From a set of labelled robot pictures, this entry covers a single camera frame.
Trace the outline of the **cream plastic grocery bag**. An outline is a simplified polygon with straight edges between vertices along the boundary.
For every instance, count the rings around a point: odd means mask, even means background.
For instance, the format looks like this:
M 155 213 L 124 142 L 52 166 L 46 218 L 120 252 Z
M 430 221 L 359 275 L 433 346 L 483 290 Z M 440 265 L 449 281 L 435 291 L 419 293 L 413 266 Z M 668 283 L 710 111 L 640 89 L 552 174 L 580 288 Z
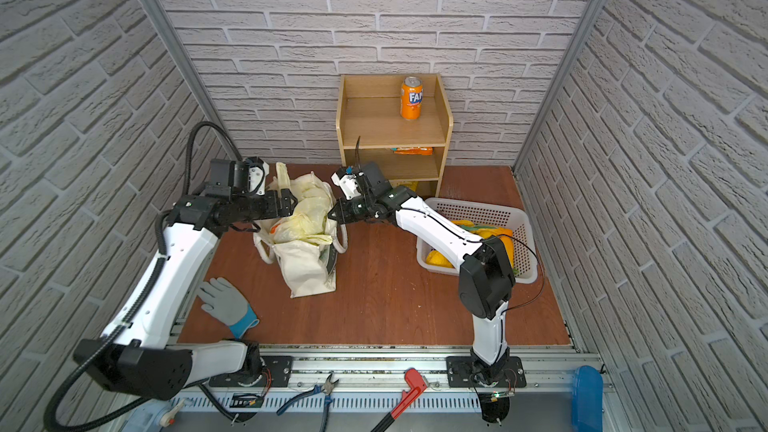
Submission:
M 287 166 L 276 164 L 276 180 L 271 188 L 282 189 L 287 186 L 298 200 L 292 214 L 278 220 L 270 229 L 273 243 L 288 243 L 296 240 L 313 245 L 331 245 L 333 226 L 327 224 L 327 214 L 334 205 L 330 187 L 322 182 L 313 172 L 296 179 L 288 175 Z

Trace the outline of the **white floral canvas tote bag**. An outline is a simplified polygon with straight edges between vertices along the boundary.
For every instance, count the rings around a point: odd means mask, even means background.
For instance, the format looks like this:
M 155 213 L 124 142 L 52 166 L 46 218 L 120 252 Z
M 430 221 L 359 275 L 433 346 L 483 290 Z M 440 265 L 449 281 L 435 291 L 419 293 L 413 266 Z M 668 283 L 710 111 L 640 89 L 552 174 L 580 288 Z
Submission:
M 270 187 L 275 180 L 267 186 L 268 191 L 278 190 Z M 348 246 L 346 227 L 327 218 L 327 224 L 334 227 L 331 245 L 318 246 L 300 240 L 275 244 L 269 232 L 280 219 L 266 219 L 257 223 L 260 230 L 254 234 L 254 245 L 262 260 L 279 265 L 293 298 L 335 291 L 336 261 Z

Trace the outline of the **yellow chips bag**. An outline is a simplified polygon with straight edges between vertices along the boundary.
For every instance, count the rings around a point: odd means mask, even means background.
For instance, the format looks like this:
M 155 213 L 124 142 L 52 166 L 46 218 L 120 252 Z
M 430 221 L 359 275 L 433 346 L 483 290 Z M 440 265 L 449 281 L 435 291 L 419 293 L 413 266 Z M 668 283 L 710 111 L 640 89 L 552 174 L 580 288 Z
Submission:
M 401 185 L 416 192 L 418 187 L 418 182 L 417 181 L 401 182 Z

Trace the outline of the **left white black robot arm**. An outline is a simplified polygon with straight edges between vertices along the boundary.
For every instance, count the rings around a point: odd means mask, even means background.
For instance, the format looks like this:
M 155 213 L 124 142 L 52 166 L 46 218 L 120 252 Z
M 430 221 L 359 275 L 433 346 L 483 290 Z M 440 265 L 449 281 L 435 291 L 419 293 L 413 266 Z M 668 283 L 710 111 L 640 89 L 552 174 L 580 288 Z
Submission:
M 238 223 L 290 216 L 298 200 L 285 170 L 271 185 L 266 163 L 214 159 L 198 190 L 182 195 L 155 230 L 158 251 L 138 285 L 98 339 L 83 339 L 73 358 L 110 392 L 169 400 L 225 374 L 259 380 L 255 345 L 239 339 L 173 345 L 171 331 L 205 275 L 221 237 Z

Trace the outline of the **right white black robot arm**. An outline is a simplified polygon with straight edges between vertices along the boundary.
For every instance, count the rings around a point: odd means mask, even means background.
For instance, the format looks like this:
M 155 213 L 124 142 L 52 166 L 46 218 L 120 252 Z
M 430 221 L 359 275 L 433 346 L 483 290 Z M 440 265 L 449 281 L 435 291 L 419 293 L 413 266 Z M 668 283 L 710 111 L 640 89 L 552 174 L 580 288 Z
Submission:
M 442 254 L 459 272 L 458 295 L 473 315 L 470 351 L 474 382 L 493 385 L 503 379 L 509 360 L 505 314 L 515 285 L 506 246 L 498 236 L 484 239 L 433 210 L 416 192 L 394 187 L 378 165 L 341 167 L 332 182 L 343 197 L 328 213 L 340 224 L 387 221 Z

